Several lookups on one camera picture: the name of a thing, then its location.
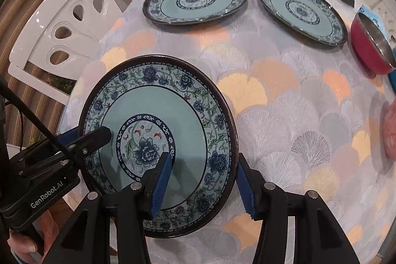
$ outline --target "blue and white porcelain plate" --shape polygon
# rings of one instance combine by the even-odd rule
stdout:
[[[140,181],[169,152],[173,169],[162,209],[146,236],[175,237],[209,222],[228,198],[238,143],[217,87],[192,65],[169,56],[139,56],[113,68],[92,90],[79,134],[106,126],[112,139],[85,159],[105,193]]]
[[[272,14],[300,33],[327,45],[347,41],[348,31],[325,0],[261,0]]]
[[[144,15],[157,23],[185,25],[207,22],[238,10],[247,0],[146,0]]]

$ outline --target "cable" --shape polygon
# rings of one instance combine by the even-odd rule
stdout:
[[[4,107],[6,107],[6,106],[8,106],[8,105],[10,105],[10,104],[12,104],[10,101],[7,101],[5,104],[4,104]],[[18,112],[19,112],[19,116],[20,116],[20,118],[21,118],[21,143],[20,143],[20,145],[19,145],[19,152],[21,152],[22,151],[22,146],[23,146],[23,115],[22,115],[22,112],[17,108],[17,110],[18,110]]]
[[[61,151],[68,159],[74,160],[75,158],[70,154],[68,149],[62,145],[56,136],[54,136],[45,125],[35,116],[31,110],[26,106],[26,104],[18,98],[18,96],[12,92],[7,85],[0,82],[0,95],[10,101],[19,111],[21,111],[36,127],[45,135],[48,140]]]

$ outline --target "plate rim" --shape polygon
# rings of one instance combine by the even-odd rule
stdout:
[[[289,21],[284,19],[280,14],[277,14],[276,12],[274,12],[270,7],[268,7],[268,5],[264,2],[264,0],[260,0],[260,1],[264,5],[266,10],[268,10],[273,16],[278,18],[280,21],[282,21],[287,26],[293,28],[295,31],[307,36],[310,39],[313,39],[314,41],[317,41],[322,44],[330,45],[330,46],[338,46],[338,45],[344,44],[348,40],[348,30],[347,30],[347,26],[345,25],[344,20],[341,18],[340,14],[336,11],[336,9],[333,6],[331,6],[326,0],[321,0],[321,1],[331,7],[332,12],[336,15],[338,20],[341,21],[341,27],[343,29],[343,38],[339,42],[336,42],[336,43],[323,41],[321,39],[315,38],[314,36],[308,34],[305,31],[302,31],[301,29],[299,29],[298,27],[294,26],[292,23],[290,23]]]
[[[225,205],[226,201],[228,200],[228,197],[231,194],[231,191],[234,187],[234,182],[236,179],[236,173],[238,169],[238,159],[239,159],[239,144],[238,144],[238,135],[236,131],[236,126],[234,122],[234,118],[232,116],[231,110],[221,93],[221,91],[217,88],[215,83],[201,70],[199,70],[197,67],[194,65],[173,57],[173,56],[168,56],[168,55],[161,55],[161,54],[148,54],[148,55],[141,55],[141,56],[136,56],[134,58],[130,58],[114,68],[112,68],[110,71],[108,71],[102,78],[96,83],[94,88],[91,90],[87,100],[84,103],[84,107],[81,111],[80,119],[78,121],[78,135],[82,136],[83,131],[84,131],[84,119],[88,115],[88,109],[92,103],[92,100],[95,98],[97,92],[103,87],[103,85],[108,81],[109,78],[114,77],[118,72],[124,70],[126,68],[125,65],[136,65],[136,64],[141,64],[141,63],[150,63],[152,62],[158,62],[158,63],[171,63],[174,65],[177,65],[178,67],[185,69],[186,71],[190,72],[193,74],[200,82],[202,82],[203,85],[206,85],[209,90],[212,92],[213,97],[217,100],[219,103],[219,107],[222,109],[226,122],[229,127],[229,132],[230,132],[230,139],[231,139],[231,151],[233,152],[230,156],[231,159],[231,165],[230,165],[230,173],[228,177],[228,182],[225,185],[223,194],[219,197],[218,202],[214,205],[213,209],[210,210],[200,221],[197,223],[184,227],[178,232],[152,232],[145,230],[145,235],[147,237],[151,238],[175,238],[175,237],[180,237],[184,236],[190,233],[193,233],[194,231],[204,227],[207,223],[209,223],[218,213],[219,211],[223,208]]]
[[[235,8],[235,9],[233,9],[233,10],[227,12],[227,13],[221,14],[219,16],[215,16],[215,17],[212,17],[212,18],[207,18],[207,19],[199,20],[199,21],[179,22],[179,23],[177,23],[177,22],[163,22],[161,20],[157,20],[157,19],[153,18],[150,15],[149,10],[148,10],[149,2],[150,2],[150,0],[145,0],[144,1],[143,7],[142,7],[142,11],[143,11],[143,15],[147,19],[151,20],[152,22],[156,22],[156,23],[162,24],[162,25],[195,25],[195,24],[211,22],[212,20],[217,20],[217,19],[220,19],[222,17],[229,16],[229,15],[235,13],[237,10],[239,10],[247,2],[247,0],[243,0],[242,3],[237,8]]]

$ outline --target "table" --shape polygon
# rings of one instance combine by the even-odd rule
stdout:
[[[286,191],[317,190],[340,222],[361,263],[377,253],[396,214],[396,168],[386,158],[381,116],[395,98],[386,77],[371,75],[350,43],[328,49],[286,28],[248,0],[229,18],[193,27],[158,27],[135,0],[100,41],[76,83],[59,132],[77,126],[98,80],[137,55],[160,53],[204,71],[231,108],[240,151],[252,168]],[[327,0],[348,28],[362,4]],[[79,185],[65,200],[74,209]],[[286,263],[292,263],[289,218]],[[148,239],[152,263],[251,263],[261,223],[245,214],[235,185],[202,229],[177,239]],[[116,248],[114,226],[110,233]]]

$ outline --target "plate center medallion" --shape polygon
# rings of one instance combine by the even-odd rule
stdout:
[[[175,159],[175,141],[167,125],[151,114],[137,114],[124,122],[116,140],[117,159],[123,171],[140,181],[144,172],[155,168],[166,151]]]
[[[302,2],[299,2],[297,0],[288,0],[286,2],[286,8],[293,16],[297,17],[300,21],[312,25],[319,24],[320,20],[316,12]]]
[[[183,9],[200,9],[213,4],[215,0],[177,0],[176,4]]]

